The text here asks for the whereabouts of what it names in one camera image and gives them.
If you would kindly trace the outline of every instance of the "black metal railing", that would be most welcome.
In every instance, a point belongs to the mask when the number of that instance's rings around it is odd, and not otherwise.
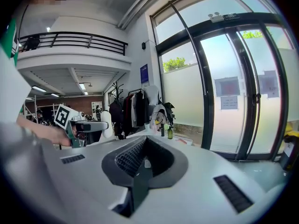
[[[125,55],[125,42],[83,32],[46,32],[23,36],[20,38],[19,52],[55,46],[78,46],[107,50]]]

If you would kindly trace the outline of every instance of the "brick wall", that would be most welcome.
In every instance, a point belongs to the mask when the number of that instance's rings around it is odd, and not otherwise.
[[[82,111],[84,114],[92,115],[92,102],[102,101],[104,108],[104,96],[87,96],[77,98],[57,98],[57,99],[41,99],[36,101],[36,106],[52,105],[64,103],[70,105],[76,111]],[[26,102],[26,107],[30,112],[34,112],[34,102]]]

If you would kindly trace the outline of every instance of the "human hand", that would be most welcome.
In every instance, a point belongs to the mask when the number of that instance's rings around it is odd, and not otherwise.
[[[39,137],[49,139],[53,144],[62,146],[71,146],[69,138],[66,136],[65,131],[60,128],[50,126],[40,126],[33,132]]]

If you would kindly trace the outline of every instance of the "door handle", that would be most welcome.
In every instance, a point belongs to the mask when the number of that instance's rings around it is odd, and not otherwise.
[[[259,104],[260,101],[261,101],[261,94],[260,93],[257,93],[257,94],[253,94],[252,95],[252,104],[253,105],[256,105],[256,104]]]

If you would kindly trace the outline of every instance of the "ceiling light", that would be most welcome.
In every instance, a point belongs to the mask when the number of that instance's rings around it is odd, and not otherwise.
[[[79,85],[80,85],[81,89],[86,90],[83,83],[80,83]]]
[[[39,87],[37,87],[37,86],[32,86],[32,89],[35,89],[35,90],[37,90],[37,91],[41,91],[41,92],[46,92],[46,90],[44,90],[44,89],[42,89],[42,88],[39,88]]]

